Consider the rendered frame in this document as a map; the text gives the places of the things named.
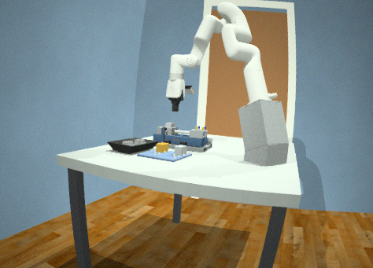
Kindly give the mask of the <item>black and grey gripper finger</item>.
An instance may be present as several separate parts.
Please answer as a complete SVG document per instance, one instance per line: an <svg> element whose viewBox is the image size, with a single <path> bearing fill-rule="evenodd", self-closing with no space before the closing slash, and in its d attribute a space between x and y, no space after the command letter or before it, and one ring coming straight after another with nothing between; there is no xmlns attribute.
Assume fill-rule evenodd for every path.
<svg viewBox="0 0 373 268"><path fill-rule="evenodd" d="M172 111L173 111L173 105L175 104L175 98L169 97L168 98L172 102Z"/></svg>
<svg viewBox="0 0 373 268"><path fill-rule="evenodd" d="M183 101L183 90L182 90L181 96L178 98L175 98L175 104L173 105L173 112L179 111L179 103L181 101Z"/></svg>

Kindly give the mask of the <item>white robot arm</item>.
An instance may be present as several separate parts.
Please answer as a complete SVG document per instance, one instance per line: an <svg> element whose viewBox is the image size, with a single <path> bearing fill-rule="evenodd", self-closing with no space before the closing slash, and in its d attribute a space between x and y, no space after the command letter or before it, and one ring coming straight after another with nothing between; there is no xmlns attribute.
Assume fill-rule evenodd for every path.
<svg viewBox="0 0 373 268"><path fill-rule="evenodd" d="M272 98L277 97L277 93L269 94L267 91L260 51L249 44L252 35L244 13L230 2L221 2L217 6L217 11L223 19L219 20L213 15L206 15L203 18L194 37L194 46L190 54L171 56L170 79L184 79L184 67L192 69L199 66L213 33L222 33L227 56L234 61L245 62L243 73L249 101L264 98L272 101Z"/></svg>

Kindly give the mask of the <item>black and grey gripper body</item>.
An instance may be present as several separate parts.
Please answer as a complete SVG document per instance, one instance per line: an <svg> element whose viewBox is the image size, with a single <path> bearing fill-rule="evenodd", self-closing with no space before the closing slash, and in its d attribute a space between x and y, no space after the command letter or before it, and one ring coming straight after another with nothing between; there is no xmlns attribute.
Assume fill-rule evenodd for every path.
<svg viewBox="0 0 373 268"><path fill-rule="evenodd" d="M167 85L167 97L178 98L181 96L183 90L183 96L185 97L185 82L184 79L169 79Z"/></svg>

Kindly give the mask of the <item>yellow rectangular block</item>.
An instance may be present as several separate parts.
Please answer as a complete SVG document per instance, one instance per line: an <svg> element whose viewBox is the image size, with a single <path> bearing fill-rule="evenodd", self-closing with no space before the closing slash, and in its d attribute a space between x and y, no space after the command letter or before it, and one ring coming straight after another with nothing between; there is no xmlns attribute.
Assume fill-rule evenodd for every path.
<svg viewBox="0 0 373 268"><path fill-rule="evenodd" d="M167 152L169 143L158 143L156 146L156 152Z"/></svg>

